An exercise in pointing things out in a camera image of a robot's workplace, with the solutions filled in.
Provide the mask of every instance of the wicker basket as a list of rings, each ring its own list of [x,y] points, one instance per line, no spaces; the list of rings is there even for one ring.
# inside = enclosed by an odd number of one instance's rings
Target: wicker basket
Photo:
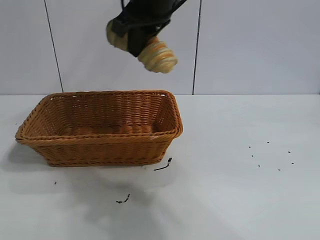
[[[55,93],[15,135],[55,167],[148,165],[162,160],[183,126],[162,90]]]

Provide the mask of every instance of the white wall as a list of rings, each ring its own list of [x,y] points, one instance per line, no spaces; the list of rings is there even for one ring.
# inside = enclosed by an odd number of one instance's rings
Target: white wall
[[[179,58],[169,74],[155,74],[106,39],[108,21],[121,12],[119,0],[47,0],[65,91],[166,89],[191,94],[199,0],[187,1],[159,38]]]
[[[43,0],[0,1],[0,94],[60,92]]]
[[[319,0],[202,0],[195,94],[319,94]]]
[[[120,0],[46,0],[65,91],[166,89],[191,94],[200,0],[160,33],[170,74],[109,45]],[[319,0],[202,0],[195,94],[319,94]],[[0,1],[0,94],[60,92],[43,0]]]

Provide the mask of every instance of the robotic arm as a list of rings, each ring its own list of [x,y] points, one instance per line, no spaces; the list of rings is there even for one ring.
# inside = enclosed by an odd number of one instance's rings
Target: robotic arm
[[[186,1],[130,0],[125,6],[124,0],[121,0],[122,12],[108,23],[106,29],[108,41],[139,58],[150,43],[156,45],[158,33],[170,23],[172,14]]]

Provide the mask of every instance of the black debris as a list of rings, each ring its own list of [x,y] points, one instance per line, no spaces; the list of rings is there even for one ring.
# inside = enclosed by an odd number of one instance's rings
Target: black debris
[[[129,198],[130,198],[130,194],[128,194],[128,196],[126,197],[126,200],[124,200],[124,201],[116,201],[116,203],[117,204],[124,204],[129,200]]]
[[[153,171],[158,171],[158,170],[162,170],[162,169],[165,169],[165,168],[169,167],[169,166],[170,166],[170,163],[171,163],[171,160],[172,160],[172,157],[169,158],[168,164],[167,164],[166,166],[161,167],[161,168],[158,168],[158,169],[154,169]]]

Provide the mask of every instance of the brown rectangular basket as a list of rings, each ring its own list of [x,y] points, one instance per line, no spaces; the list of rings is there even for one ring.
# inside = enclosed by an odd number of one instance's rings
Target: brown rectangular basket
[[[167,91],[67,92],[43,98],[15,138],[54,167],[130,166],[160,162],[182,131]]]

